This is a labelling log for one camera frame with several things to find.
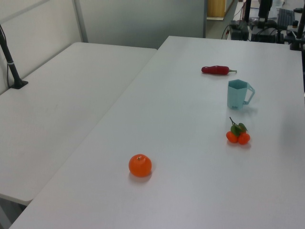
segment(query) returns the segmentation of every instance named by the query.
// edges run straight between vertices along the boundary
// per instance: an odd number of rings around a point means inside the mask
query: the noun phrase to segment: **tangerine stem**
[[[230,117],[230,119],[231,119],[231,117]],[[233,120],[232,120],[232,119],[231,119],[231,122],[232,122],[232,125],[236,124],[235,122],[233,122]]]

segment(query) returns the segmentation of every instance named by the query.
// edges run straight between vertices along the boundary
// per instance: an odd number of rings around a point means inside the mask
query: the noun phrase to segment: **green leaf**
[[[238,137],[240,135],[240,133],[242,132],[242,130],[237,127],[237,125],[233,125],[231,126],[231,132],[236,136]]]
[[[245,125],[243,123],[239,123],[238,125],[242,128],[243,132],[247,131],[247,128],[245,127]]]

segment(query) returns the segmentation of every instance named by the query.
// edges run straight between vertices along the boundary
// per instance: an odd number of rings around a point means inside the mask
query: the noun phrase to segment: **cup handle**
[[[254,90],[254,88],[253,87],[251,87],[251,85],[250,84],[248,84],[248,89],[252,92],[252,94],[251,94],[251,96],[250,96],[250,98],[249,98],[249,100],[248,101],[244,101],[244,104],[245,105],[248,105],[249,103],[250,103],[250,101],[251,101],[251,99],[252,99],[252,97],[253,97],[253,95],[255,94],[255,90]]]

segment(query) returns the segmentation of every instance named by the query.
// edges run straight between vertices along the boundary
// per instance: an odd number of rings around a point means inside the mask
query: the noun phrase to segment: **light blue cup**
[[[252,92],[248,101],[245,101],[247,90]],[[228,84],[228,107],[233,110],[241,110],[244,105],[248,105],[255,94],[251,85],[242,80],[231,80]]]

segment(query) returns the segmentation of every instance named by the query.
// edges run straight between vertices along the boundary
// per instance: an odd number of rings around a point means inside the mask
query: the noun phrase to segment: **wooden door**
[[[208,0],[208,17],[223,18],[225,15],[225,0]]]

